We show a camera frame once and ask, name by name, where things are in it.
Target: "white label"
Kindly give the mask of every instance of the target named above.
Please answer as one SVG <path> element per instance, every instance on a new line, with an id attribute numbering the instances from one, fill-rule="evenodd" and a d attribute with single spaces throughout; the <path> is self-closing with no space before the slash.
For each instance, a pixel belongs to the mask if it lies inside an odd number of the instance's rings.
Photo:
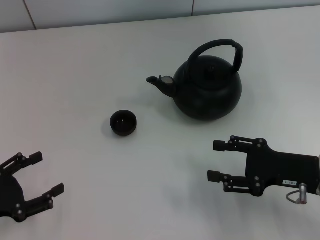
<path id="1" fill-rule="evenodd" d="M 282 184 L 297 186 L 297 182 L 296 181 L 283 180 Z"/>

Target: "black kettle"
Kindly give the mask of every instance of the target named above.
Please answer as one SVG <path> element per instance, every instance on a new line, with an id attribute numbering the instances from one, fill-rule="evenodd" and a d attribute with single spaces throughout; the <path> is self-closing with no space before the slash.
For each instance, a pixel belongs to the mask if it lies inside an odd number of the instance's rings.
<path id="1" fill-rule="evenodd" d="M 223 45 L 235 48 L 233 66 L 216 56 L 200 56 L 205 51 Z M 216 120 L 229 114 L 238 104 L 242 84 L 238 71 L 243 48 L 233 40 L 208 42 L 195 50 L 188 61 L 170 76 L 151 76 L 146 81 L 173 98 L 179 109 L 191 118 Z"/>

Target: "small black bowl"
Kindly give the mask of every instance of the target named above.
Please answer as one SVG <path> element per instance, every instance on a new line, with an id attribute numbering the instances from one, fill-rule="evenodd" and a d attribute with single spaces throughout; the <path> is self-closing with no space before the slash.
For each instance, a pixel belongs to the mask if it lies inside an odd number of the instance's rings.
<path id="1" fill-rule="evenodd" d="M 136 115 L 128 110 L 117 111 L 110 118 L 110 126 L 115 134 L 128 136 L 136 130 Z"/>

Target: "robotic hand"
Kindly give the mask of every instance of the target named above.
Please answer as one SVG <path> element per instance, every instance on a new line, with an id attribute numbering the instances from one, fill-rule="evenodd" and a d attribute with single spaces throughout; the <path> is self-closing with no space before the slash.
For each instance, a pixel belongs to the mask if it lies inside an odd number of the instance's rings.
<path id="1" fill-rule="evenodd" d="M 298 155 L 272 150 L 263 138 L 231 136 L 229 142 L 215 140 L 215 151 L 246 153 L 245 176 L 231 176 L 208 171 L 208 181 L 223 182 L 223 190 L 260 197 L 267 187 L 277 185 L 299 189 L 286 198 L 295 204 L 306 204 L 307 193 L 320 195 L 320 165 L 317 156 Z M 297 201 L 289 198 L 299 193 Z"/>
<path id="2" fill-rule="evenodd" d="M 0 217 L 10 217 L 21 223 L 28 217 L 54 207 L 52 198 L 65 191 L 63 183 L 55 186 L 40 197 L 25 201 L 24 192 L 13 174 L 43 160 L 42 153 L 36 152 L 29 158 L 18 153 L 0 165 Z"/>

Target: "white table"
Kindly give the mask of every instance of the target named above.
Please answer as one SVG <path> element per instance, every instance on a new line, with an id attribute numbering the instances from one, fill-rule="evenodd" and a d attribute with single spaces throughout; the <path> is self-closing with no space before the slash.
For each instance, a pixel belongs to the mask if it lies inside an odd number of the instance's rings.
<path id="1" fill-rule="evenodd" d="M 1 163 L 43 153 L 15 175 L 27 200 L 65 185 L 54 209 L 0 218 L 1 240 L 318 239 L 320 197 L 225 193 L 207 170 L 244 176 L 245 154 L 213 151 L 231 135 L 319 155 L 319 23 L 313 6 L 0 34 Z M 243 46 L 242 97 L 202 123 L 145 79 L 173 76 L 216 39 Z M 232 62 L 234 49 L 207 54 Z M 137 116 L 125 138 L 109 125 L 122 109 Z"/>

